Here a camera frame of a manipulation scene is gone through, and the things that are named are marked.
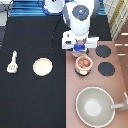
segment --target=red food item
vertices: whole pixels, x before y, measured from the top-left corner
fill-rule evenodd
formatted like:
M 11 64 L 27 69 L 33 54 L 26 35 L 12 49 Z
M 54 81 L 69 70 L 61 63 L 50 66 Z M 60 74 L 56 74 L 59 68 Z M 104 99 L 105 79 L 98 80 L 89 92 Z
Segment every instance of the red food item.
M 82 67 L 83 67 L 81 63 L 79 63 L 78 65 L 79 65 L 79 67 L 80 67 L 80 68 L 82 68 Z
M 90 66 L 89 60 L 84 59 L 83 62 L 86 67 Z

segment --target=small plate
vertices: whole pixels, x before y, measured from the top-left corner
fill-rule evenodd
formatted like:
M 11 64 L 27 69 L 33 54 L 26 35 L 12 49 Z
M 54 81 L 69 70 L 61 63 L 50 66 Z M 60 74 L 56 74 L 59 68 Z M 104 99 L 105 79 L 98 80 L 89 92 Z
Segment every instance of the small plate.
M 47 58 L 40 58 L 33 65 L 34 72 L 39 76 L 48 75 L 52 71 L 52 62 Z

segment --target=black tablecloth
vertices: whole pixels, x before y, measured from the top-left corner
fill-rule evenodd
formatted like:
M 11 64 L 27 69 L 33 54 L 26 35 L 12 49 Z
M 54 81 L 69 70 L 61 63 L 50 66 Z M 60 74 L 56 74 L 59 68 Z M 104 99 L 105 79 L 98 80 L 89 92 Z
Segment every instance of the black tablecloth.
M 53 54 L 51 36 L 60 16 L 10 17 L 0 51 L 0 128 L 66 128 L 65 53 Z M 63 23 L 54 35 L 54 52 L 60 52 Z M 17 51 L 18 71 L 7 73 L 12 52 Z M 39 77 L 33 63 L 53 62 L 52 72 Z

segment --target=white bowl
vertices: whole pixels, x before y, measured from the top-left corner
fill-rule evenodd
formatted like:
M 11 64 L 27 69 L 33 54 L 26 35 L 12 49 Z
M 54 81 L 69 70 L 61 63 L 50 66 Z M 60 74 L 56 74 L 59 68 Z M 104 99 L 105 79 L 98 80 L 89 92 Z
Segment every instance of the white bowl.
M 40 58 L 33 65 L 34 72 L 39 76 L 48 75 L 52 70 L 52 62 L 47 58 Z
M 99 87 L 87 87 L 76 98 L 76 111 L 80 119 L 91 127 L 105 127 L 115 116 L 112 97 Z

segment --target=white spoon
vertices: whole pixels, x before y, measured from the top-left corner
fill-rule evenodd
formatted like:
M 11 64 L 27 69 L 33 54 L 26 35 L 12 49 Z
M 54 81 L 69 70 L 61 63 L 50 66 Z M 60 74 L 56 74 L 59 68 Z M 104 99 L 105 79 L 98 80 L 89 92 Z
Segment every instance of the white spoon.
M 17 52 L 14 51 L 13 56 L 12 56 L 12 61 L 7 67 L 7 72 L 9 72 L 9 73 L 17 72 L 18 65 L 16 64 L 16 57 L 17 57 Z

